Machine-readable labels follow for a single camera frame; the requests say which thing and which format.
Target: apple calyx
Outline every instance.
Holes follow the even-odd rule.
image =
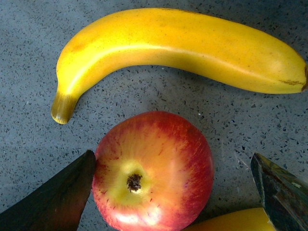
[[[138,191],[139,189],[141,189],[141,185],[140,185],[140,180],[141,180],[142,176],[138,175],[138,174],[133,174],[131,176],[128,177],[127,179],[127,188],[129,189],[129,191]]]

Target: yellow fruit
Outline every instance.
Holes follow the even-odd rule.
[[[275,229],[263,208],[251,208],[203,221],[183,231],[275,231]]]
[[[144,64],[175,67],[256,92],[307,88],[305,61],[273,36],[199,13],[134,9],[93,22],[66,44],[57,63],[53,119],[67,123],[80,96],[98,81]]]

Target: granite surface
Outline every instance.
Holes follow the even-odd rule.
[[[63,169],[117,123],[133,115],[176,113],[207,137],[215,182],[195,222],[261,206],[250,158],[254,152],[308,177],[308,92],[254,93],[164,66],[120,69],[78,101],[72,119],[50,115],[64,45],[107,14],[169,7],[232,20],[291,45],[308,62],[308,3],[304,0],[2,0],[0,1],[0,212]],[[113,230],[92,195],[79,231]]]

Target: apple skin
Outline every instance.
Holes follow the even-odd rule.
[[[120,231],[179,231],[205,207],[214,162],[203,134],[184,118],[162,111],[131,117],[100,141],[92,183],[104,220]],[[129,176],[141,177],[130,191]]]

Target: artificial fruit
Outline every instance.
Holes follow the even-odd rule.
[[[206,205],[213,157],[206,138],[186,119],[153,111],[113,127],[96,152],[92,192],[121,231],[179,231]]]
[[[183,231],[275,231],[263,208],[250,208],[221,215]]]
[[[304,59],[260,30],[177,9],[133,9],[91,23],[65,45],[57,63],[53,119],[67,123],[80,96],[102,78],[144,64],[262,93],[296,93],[308,86]]]

